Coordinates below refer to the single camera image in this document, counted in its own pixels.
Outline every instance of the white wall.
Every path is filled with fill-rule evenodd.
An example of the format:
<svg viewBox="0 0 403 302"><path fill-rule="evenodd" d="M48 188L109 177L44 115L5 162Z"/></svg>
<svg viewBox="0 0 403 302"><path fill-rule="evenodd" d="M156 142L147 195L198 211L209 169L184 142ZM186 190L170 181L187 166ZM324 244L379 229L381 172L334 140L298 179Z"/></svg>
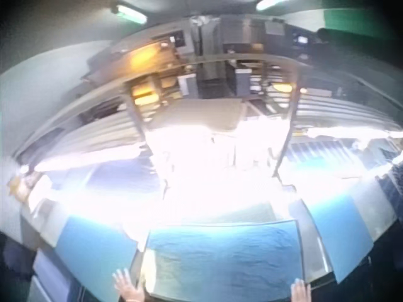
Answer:
<svg viewBox="0 0 403 302"><path fill-rule="evenodd" d="M18 170L10 156L32 131L69 102L63 95L80 84L88 71L87 59L109 44L88 42L41 53L0 75L0 230L20 243L20 204L8 196L6 186Z"/></svg>

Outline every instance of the blue mat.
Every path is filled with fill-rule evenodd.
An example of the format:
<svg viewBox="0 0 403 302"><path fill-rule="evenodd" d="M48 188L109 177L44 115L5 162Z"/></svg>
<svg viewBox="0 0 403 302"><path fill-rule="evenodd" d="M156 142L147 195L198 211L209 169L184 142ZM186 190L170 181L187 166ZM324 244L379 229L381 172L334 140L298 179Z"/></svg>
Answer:
<svg viewBox="0 0 403 302"><path fill-rule="evenodd" d="M377 177L377 181L383 193L385 193L386 198L389 200L390 204L395 210L397 218L401 223L403 223L403 199L395 187L395 184L388 175L386 175L384 178Z"/></svg>
<svg viewBox="0 0 403 302"><path fill-rule="evenodd" d="M258 302L290 295L303 278L295 221L235 226L172 226L151 231L156 286L179 301Z"/></svg>
<svg viewBox="0 0 403 302"><path fill-rule="evenodd" d="M78 281L102 302L117 302L112 273L132 265L137 244L124 233L71 217L55 248Z"/></svg>
<svg viewBox="0 0 403 302"><path fill-rule="evenodd" d="M368 229L353 199L347 194L340 193L315 201L303 194L301 197L322 237L336 281L340 283L371 251L373 241Z"/></svg>

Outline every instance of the bright light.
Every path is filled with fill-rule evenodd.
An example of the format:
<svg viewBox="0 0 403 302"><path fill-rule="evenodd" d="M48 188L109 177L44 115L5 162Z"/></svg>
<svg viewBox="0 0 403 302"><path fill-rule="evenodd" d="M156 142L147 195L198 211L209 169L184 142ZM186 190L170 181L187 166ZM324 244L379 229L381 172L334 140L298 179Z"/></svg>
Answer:
<svg viewBox="0 0 403 302"><path fill-rule="evenodd" d="M403 138L403 131L389 131L389 135L392 138Z"/></svg>
<svg viewBox="0 0 403 302"><path fill-rule="evenodd" d="M299 36L298 43L299 44L308 44L308 38L306 36Z"/></svg>
<svg viewBox="0 0 403 302"><path fill-rule="evenodd" d="M159 96L156 93L152 93L149 96L142 96L141 98L137 98L134 100L134 103L137 106L144 106L144 105L149 105L152 103L156 103L159 100Z"/></svg>
<svg viewBox="0 0 403 302"><path fill-rule="evenodd" d="M162 225L215 223L221 217L231 219L236 213L239 216L247 209L261 211L273 192L270 180L258 169L228 169L197 181L183 178L166 191L155 220Z"/></svg>
<svg viewBox="0 0 403 302"><path fill-rule="evenodd" d="M32 192L28 197L28 206L30 207L31 212L33 212L40 202L46 198L51 188L52 181L47 175L43 175L35 184L35 187L32 189Z"/></svg>
<svg viewBox="0 0 403 302"><path fill-rule="evenodd" d="M403 162L403 152L400 153L397 157L392 159L392 163L395 165L399 165L401 162Z"/></svg>
<svg viewBox="0 0 403 302"><path fill-rule="evenodd" d="M99 164L102 162L111 162L114 160L134 159L140 155L141 145L142 144L119 146L83 154L69 154L51 157L40 162L35 167L35 171L46 172L67 170L84 167L86 165Z"/></svg>
<svg viewBox="0 0 403 302"><path fill-rule="evenodd" d="M287 0L262 0L256 5L256 10L258 11L264 11L265 9L268 9L280 2L285 2Z"/></svg>
<svg viewBox="0 0 403 302"><path fill-rule="evenodd" d="M335 138L357 138L363 141L389 137L386 131L367 127L309 128L307 135L312 138L324 135Z"/></svg>
<svg viewBox="0 0 403 302"><path fill-rule="evenodd" d="M140 24L144 24L147 22L147 17L146 15L139 13L138 11L135 11L132 8L128 8L127 6L123 6L123 5L118 5L118 13L117 15L128 19L130 21L136 22L136 23L140 23Z"/></svg>
<svg viewBox="0 0 403 302"><path fill-rule="evenodd" d="M292 85L286 83L273 83L273 88L280 92L291 92Z"/></svg>
<svg viewBox="0 0 403 302"><path fill-rule="evenodd" d="M29 170L30 170L30 166L29 166L29 165L22 165L22 166L20 167L20 173L21 173L21 174L25 174L25 173L27 173Z"/></svg>
<svg viewBox="0 0 403 302"><path fill-rule="evenodd" d="M387 163L384 165L380 165L379 167L375 167L369 171L369 175L371 176L378 176L379 178L382 178L386 174L389 173L393 165L391 163Z"/></svg>

